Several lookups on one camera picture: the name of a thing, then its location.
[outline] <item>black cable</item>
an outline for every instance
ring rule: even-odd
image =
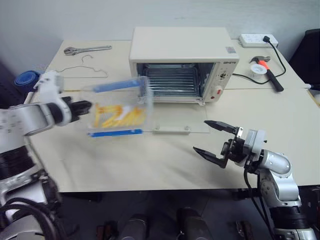
[[[272,240],[275,240],[275,237],[274,237],[274,234],[273,234],[273,232],[272,232],[272,230],[271,230],[270,224],[268,224],[268,221],[266,220],[264,214],[261,212],[260,207],[258,206],[256,200],[254,199],[254,196],[253,196],[253,194],[252,194],[252,187],[251,187],[251,185],[250,185],[250,183],[249,183],[249,180],[248,180],[248,169],[246,169],[246,168],[244,169],[244,172],[243,172],[243,178],[244,178],[245,184],[246,184],[247,187],[248,187],[249,196],[250,196],[250,198],[251,198],[251,200],[252,200],[252,202],[253,202],[256,210],[259,212],[261,218],[263,219],[264,223],[266,224]]]
[[[0,212],[5,213],[8,210],[23,210],[28,214],[31,214],[39,223],[45,240],[54,240],[55,235],[52,232],[46,217],[35,207],[24,204],[9,204],[0,208]]]
[[[282,76],[283,74],[285,74],[286,71],[287,71],[287,69],[286,69],[284,63],[281,61],[281,58],[280,58],[280,56],[279,56],[279,54],[278,54],[275,46],[270,42],[270,40],[268,40],[267,43],[271,45],[271,47],[272,47],[273,50],[275,51],[276,56],[278,57],[278,59],[279,59],[279,61],[280,61],[280,63],[281,63],[281,66],[283,67],[283,73],[280,73],[280,74],[278,74],[277,76],[275,76],[275,77],[277,78],[277,77]]]
[[[259,85],[266,84],[267,82],[270,81],[270,80],[267,80],[267,81],[264,81],[264,82],[259,82],[259,81],[253,80],[251,77],[248,77],[248,76],[242,75],[242,74],[238,74],[238,73],[232,73],[232,75],[238,76],[238,77],[242,77],[242,78],[245,78],[245,79],[248,79],[248,80],[250,80],[251,82],[254,82],[255,84],[259,84]]]
[[[28,205],[38,209],[42,213],[44,213],[48,217],[48,219],[52,222],[54,227],[56,228],[57,233],[59,235],[59,239],[60,240],[67,240],[68,239],[67,238],[67,234],[65,232],[65,229],[63,228],[63,225],[60,222],[59,218],[56,218],[45,205],[43,205],[42,203],[38,203],[38,202],[32,201],[30,199],[22,198],[22,197],[15,197],[15,198],[9,199],[6,202],[6,205],[7,204],[12,204],[12,203],[15,203],[15,202],[28,204]]]
[[[283,74],[286,73],[287,69],[286,69],[284,63],[282,62],[282,60],[281,60],[281,58],[280,58],[280,56],[279,56],[279,54],[278,54],[278,52],[277,52],[277,49],[276,49],[275,46],[270,42],[270,38],[269,38],[269,37],[266,38],[266,36],[265,36],[265,37],[263,38],[263,41],[271,45],[271,47],[272,47],[273,50],[275,51],[276,56],[277,56],[278,59],[279,59],[279,62],[280,62],[280,64],[281,64],[281,66],[283,67],[283,73],[280,73],[280,74],[276,75],[275,77],[277,78],[277,77],[282,76]],[[253,83],[255,83],[255,84],[259,84],[259,85],[266,84],[266,83],[268,83],[268,82],[270,81],[270,80],[267,80],[267,81],[264,81],[264,82],[259,82],[259,81],[253,80],[251,77],[248,77],[248,76],[242,75],[242,74],[238,74],[238,73],[233,73],[232,75],[238,76],[238,77],[242,77],[242,78],[245,78],[245,79],[248,79],[248,80],[250,80],[251,82],[253,82]]]
[[[200,214],[201,217],[203,216],[204,211],[206,210],[206,207],[207,207],[207,205],[208,205],[208,203],[209,203],[209,200],[210,200],[210,197],[208,196],[208,199],[206,200],[206,203],[205,203],[205,205],[204,205],[204,207],[203,207],[203,209],[202,209],[202,211],[201,211],[201,214]]]
[[[267,223],[266,226],[268,227],[269,232],[272,232],[270,221],[269,221],[269,217],[268,217],[267,210],[266,210],[266,206],[265,206],[264,200],[262,199],[262,195],[261,195],[261,191],[260,191],[260,172],[257,173],[256,186],[257,186],[257,189],[258,189],[259,200],[260,200],[260,204],[261,204],[261,207],[262,207],[262,210],[263,210],[264,218],[265,218],[266,223]]]

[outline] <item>blue object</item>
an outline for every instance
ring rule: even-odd
[[[139,87],[140,82],[132,79],[132,80],[127,80],[127,81],[118,81],[118,82],[113,82],[109,84],[103,84],[103,85],[98,85],[93,88],[93,91],[95,93],[102,93],[102,92],[108,92],[112,90],[117,90],[117,89],[126,89],[126,88],[133,88],[133,87]]]
[[[90,137],[98,138],[98,137],[112,137],[112,136],[122,136],[122,135],[133,135],[133,134],[142,134],[142,129],[134,129],[134,130],[123,130],[123,131],[102,131],[102,132],[93,132],[88,133]]]
[[[34,85],[38,82],[39,76],[36,71],[25,71],[16,77],[14,84],[24,95],[27,95],[29,92],[36,91]]]

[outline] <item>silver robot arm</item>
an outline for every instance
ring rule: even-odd
[[[57,72],[49,71],[34,86],[40,102],[0,109],[0,209],[8,223],[1,240],[64,239],[50,212],[60,202],[57,185],[33,162],[25,144],[26,136],[67,125],[89,113],[90,102],[60,98],[63,81]]]
[[[258,175],[260,193],[274,223],[272,238],[316,240],[315,232],[310,228],[301,210],[302,203],[298,186],[293,178],[292,164],[283,153],[263,149],[263,144],[266,142],[265,131],[249,130],[244,140],[241,138],[242,127],[234,127],[219,121],[205,121],[205,123],[219,131],[234,134],[235,137],[224,143],[221,151],[223,158],[217,158],[215,154],[196,147],[193,149],[221,168],[225,168],[228,160],[231,160],[236,165],[244,167],[244,176],[247,173]]]

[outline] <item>hammer head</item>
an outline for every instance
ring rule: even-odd
[[[258,63],[259,61],[265,61],[268,62],[270,61],[270,57],[269,56],[255,56],[254,58],[251,59],[250,63],[255,61],[256,63]]]

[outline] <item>floor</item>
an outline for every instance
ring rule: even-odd
[[[64,194],[61,208],[66,227],[77,224],[79,230],[71,239],[96,240],[96,227],[106,221],[117,221],[118,229],[136,213],[148,216],[150,240],[175,240],[176,211],[191,207],[205,219],[214,239],[241,238],[235,221],[251,223],[254,238],[269,240],[267,227],[250,199],[233,200],[231,190],[166,190],[104,192],[99,201]]]

